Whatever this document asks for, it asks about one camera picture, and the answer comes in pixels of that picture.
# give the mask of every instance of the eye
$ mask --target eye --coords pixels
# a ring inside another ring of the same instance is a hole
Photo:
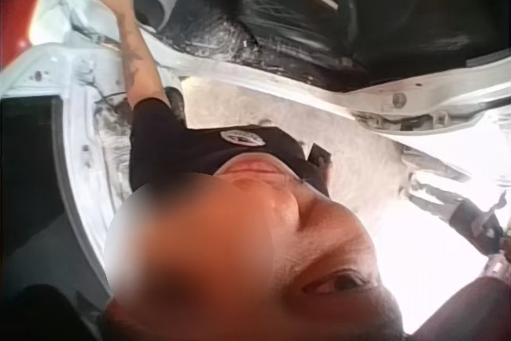
[[[365,283],[358,276],[350,273],[343,273],[308,284],[303,291],[316,295],[326,295],[339,291],[356,289],[362,287],[364,284]]]

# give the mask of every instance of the black t-shirt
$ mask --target black t-shirt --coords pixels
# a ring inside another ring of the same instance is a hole
[[[129,182],[133,191],[183,172],[214,175],[241,153],[268,153],[328,196],[319,168],[305,159],[295,139],[278,128],[187,129],[163,101],[150,98],[133,110],[131,144]]]

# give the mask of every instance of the shirt logo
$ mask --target shirt logo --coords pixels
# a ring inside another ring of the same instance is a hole
[[[262,147],[266,142],[258,135],[252,132],[239,131],[223,131],[220,133],[222,138],[231,144],[244,145],[245,147]]]

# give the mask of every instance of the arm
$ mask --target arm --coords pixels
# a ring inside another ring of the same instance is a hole
[[[169,105],[153,56],[137,25],[133,0],[100,0],[117,18],[121,36],[122,74],[131,108],[155,97]]]

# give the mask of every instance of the red object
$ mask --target red object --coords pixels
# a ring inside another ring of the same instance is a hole
[[[2,0],[0,27],[2,46],[0,65],[5,68],[24,50],[30,48],[29,29],[38,0]]]

